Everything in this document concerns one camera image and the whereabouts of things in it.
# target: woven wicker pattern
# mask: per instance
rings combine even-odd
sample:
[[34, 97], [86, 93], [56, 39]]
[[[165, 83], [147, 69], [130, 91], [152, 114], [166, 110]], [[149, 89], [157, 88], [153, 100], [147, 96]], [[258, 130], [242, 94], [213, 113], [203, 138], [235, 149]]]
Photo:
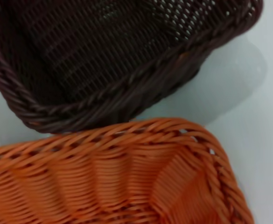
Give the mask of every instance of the woven wicker pattern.
[[183, 119], [0, 147], [0, 224], [253, 224], [216, 138]]
[[126, 122], [195, 76], [212, 50], [255, 24], [262, 6], [0, 0], [0, 91], [39, 132]]

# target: plastic rattan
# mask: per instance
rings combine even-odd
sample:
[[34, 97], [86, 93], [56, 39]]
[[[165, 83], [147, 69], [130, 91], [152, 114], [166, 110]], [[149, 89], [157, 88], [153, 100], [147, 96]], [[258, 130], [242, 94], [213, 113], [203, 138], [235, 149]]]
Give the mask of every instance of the plastic rattan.
[[0, 91], [42, 133], [127, 122], [189, 81], [212, 50], [255, 24], [262, 6], [0, 0]]
[[183, 119], [0, 147], [0, 224], [253, 224], [218, 140]]

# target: wicker basket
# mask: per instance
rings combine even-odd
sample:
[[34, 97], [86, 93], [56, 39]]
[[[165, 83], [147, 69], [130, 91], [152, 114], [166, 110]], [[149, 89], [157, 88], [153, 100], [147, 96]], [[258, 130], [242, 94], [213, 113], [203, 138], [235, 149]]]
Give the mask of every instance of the wicker basket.
[[253, 224], [227, 155], [183, 119], [0, 147], [0, 224]]
[[262, 0], [0, 0], [0, 91], [41, 133], [126, 122], [247, 31]]

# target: basket rim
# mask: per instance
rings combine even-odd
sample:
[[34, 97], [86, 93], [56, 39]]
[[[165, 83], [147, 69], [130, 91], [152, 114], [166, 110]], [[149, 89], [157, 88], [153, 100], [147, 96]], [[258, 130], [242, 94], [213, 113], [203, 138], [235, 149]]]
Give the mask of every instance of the basket rim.
[[[249, 8], [249, 3], [254, 5], [254, 14], [249, 15], [245, 8]], [[100, 118], [106, 115], [107, 110], [99, 110], [102, 105], [111, 108], [111, 104], [117, 104], [118, 108], [125, 106], [127, 100], [119, 102], [119, 98], [131, 98], [135, 93], [131, 89], [138, 89], [137, 94], [142, 94], [150, 89], [148, 83], [158, 79], [166, 66], [172, 66], [178, 56], [184, 52], [188, 57], [181, 61], [181, 64], [189, 64], [200, 55], [208, 55], [215, 48], [220, 47], [232, 38], [250, 29], [259, 19], [263, 8], [263, 0], [243, 0], [241, 8], [229, 19], [224, 21], [216, 30], [209, 29], [205, 32], [192, 36], [187, 42], [180, 43], [177, 47], [164, 52], [158, 58], [138, 67], [131, 75], [125, 76], [117, 82], [110, 83], [104, 90], [97, 91], [93, 95], [86, 97], [80, 102], [62, 105], [42, 105], [39, 104], [32, 93], [19, 81], [13, 69], [7, 64], [4, 56], [0, 52], [0, 83], [4, 82], [5, 87], [0, 86], [0, 92], [6, 99], [8, 106], [24, 123], [33, 129], [42, 132], [46, 128], [40, 127], [43, 123], [54, 126], [53, 123], [61, 124], [61, 117], [73, 114], [70, 119], [64, 120], [65, 124], [81, 119], [86, 111]], [[211, 36], [207, 42], [198, 42], [206, 36]], [[159, 67], [152, 75], [146, 76], [146, 71]]]
[[0, 147], [0, 160], [6, 162], [0, 161], [0, 170], [25, 166], [25, 164], [38, 161], [40, 156], [36, 156], [38, 154], [35, 153], [36, 150], [39, 153], [44, 153], [42, 162], [48, 162], [53, 158], [50, 155], [58, 152], [57, 148], [63, 149], [57, 155], [60, 159], [70, 155], [83, 156], [89, 155], [92, 150], [99, 148], [101, 151], [112, 146], [144, 143], [144, 139], [139, 137], [142, 134], [147, 134], [147, 139], [159, 145], [166, 143], [184, 145], [203, 162], [210, 192], [216, 204], [215, 209], [223, 223], [230, 223], [229, 220], [232, 218], [247, 224], [254, 223], [244, 195], [237, 185], [227, 154], [220, 142], [204, 127], [182, 118], [134, 121], [3, 146]]

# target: white surface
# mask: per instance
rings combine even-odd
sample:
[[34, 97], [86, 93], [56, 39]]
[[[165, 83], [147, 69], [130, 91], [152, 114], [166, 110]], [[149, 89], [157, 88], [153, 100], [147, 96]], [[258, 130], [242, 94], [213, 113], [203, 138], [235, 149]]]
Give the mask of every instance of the white surface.
[[[179, 116], [222, 142], [257, 224], [273, 224], [273, 0], [247, 34], [216, 50], [199, 75], [140, 117]], [[41, 138], [0, 95], [0, 145]]]

